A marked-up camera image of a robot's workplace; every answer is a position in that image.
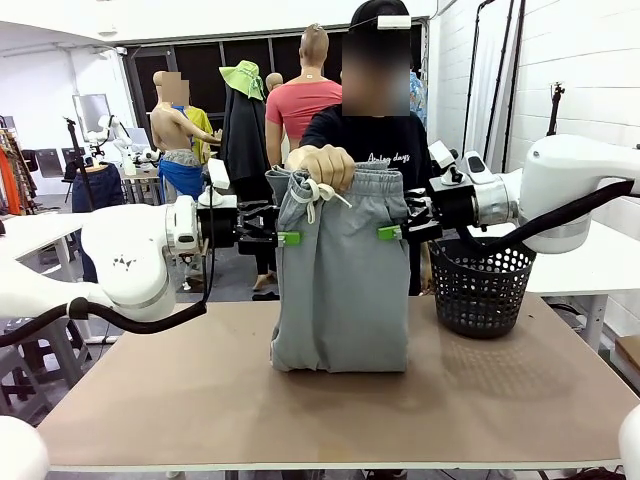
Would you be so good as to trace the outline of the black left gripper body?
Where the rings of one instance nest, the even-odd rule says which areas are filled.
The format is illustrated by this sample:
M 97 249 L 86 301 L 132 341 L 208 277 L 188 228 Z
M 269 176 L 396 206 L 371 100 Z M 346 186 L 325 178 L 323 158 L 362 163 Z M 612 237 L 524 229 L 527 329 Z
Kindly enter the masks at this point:
M 200 231 L 208 248 L 226 249 L 232 248 L 237 241 L 236 226 L 238 210 L 236 207 L 204 208 L 197 209 L 200 222 Z

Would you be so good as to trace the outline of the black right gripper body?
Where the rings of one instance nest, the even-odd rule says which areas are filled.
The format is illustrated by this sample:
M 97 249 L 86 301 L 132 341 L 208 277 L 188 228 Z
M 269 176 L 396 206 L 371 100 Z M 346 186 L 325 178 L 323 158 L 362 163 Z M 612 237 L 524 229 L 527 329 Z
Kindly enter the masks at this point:
M 470 180 L 465 179 L 459 184 L 445 185 L 441 178 L 432 178 L 429 197 L 434 218 L 444 230 L 476 224 L 476 195 Z

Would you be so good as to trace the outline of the person's right hand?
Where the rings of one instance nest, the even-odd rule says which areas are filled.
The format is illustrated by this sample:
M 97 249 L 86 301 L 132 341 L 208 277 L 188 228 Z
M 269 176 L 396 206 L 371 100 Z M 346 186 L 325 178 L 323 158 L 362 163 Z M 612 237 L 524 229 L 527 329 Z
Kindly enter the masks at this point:
M 341 147 L 325 145 L 321 148 L 306 145 L 293 150 L 285 167 L 289 170 L 305 170 L 319 184 L 334 190 L 346 191 L 352 184 L 356 162 Z

